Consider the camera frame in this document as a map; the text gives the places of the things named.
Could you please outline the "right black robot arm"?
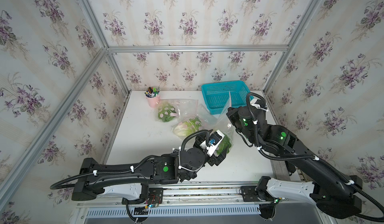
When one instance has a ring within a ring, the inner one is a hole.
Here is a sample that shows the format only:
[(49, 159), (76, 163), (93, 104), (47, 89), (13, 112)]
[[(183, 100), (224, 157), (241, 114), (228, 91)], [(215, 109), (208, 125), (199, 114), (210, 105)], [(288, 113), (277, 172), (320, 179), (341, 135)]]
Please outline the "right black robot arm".
[(270, 125), (266, 120), (266, 100), (253, 92), (246, 95), (246, 105), (228, 107), (227, 117), (237, 133), (249, 147), (272, 161), (287, 162), (307, 174), (314, 183), (309, 201), (325, 214), (346, 219), (352, 216), (382, 223), (383, 217), (371, 217), (362, 213), (360, 194), (380, 211), (384, 210), (377, 200), (363, 191), (363, 180), (348, 176), (314, 154), (287, 128)]

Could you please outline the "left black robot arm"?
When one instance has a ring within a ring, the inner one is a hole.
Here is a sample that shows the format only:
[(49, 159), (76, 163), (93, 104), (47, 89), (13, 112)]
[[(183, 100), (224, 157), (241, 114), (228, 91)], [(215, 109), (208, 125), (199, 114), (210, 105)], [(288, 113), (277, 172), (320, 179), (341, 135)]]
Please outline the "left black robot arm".
[(231, 141), (221, 131), (201, 130), (186, 137), (170, 154), (149, 155), (135, 164), (102, 165), (86, 158), (78, 175), (56, 182), (50, 189), (72, 189), (73, 201), (90, 201), (134, 184), (141, 190), (136, 198), (145, 200), (149, 185), (172, 185), (195, 179), (203, 167), (221, 164), (231, 148)]

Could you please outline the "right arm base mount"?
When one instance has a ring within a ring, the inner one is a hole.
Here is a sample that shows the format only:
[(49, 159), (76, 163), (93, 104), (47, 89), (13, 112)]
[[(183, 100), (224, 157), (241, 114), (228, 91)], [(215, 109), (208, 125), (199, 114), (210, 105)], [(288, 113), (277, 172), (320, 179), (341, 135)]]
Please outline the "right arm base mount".
[(239, 194), (244, 202), (274, 202), (278, 198), (273, 197), (267, 191), (267, 184), (272, 178), (262, 176), (256, 186), (241, 186)]

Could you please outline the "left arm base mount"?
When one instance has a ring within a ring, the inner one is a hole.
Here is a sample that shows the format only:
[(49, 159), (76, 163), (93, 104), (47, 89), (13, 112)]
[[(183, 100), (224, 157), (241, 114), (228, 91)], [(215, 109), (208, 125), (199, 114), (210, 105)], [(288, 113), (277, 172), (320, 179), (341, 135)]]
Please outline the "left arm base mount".
[(122, 199), (123, 205), (155, 205), (158, 206), (163, 202), (164, 188), (144, 188), (136, 200)]

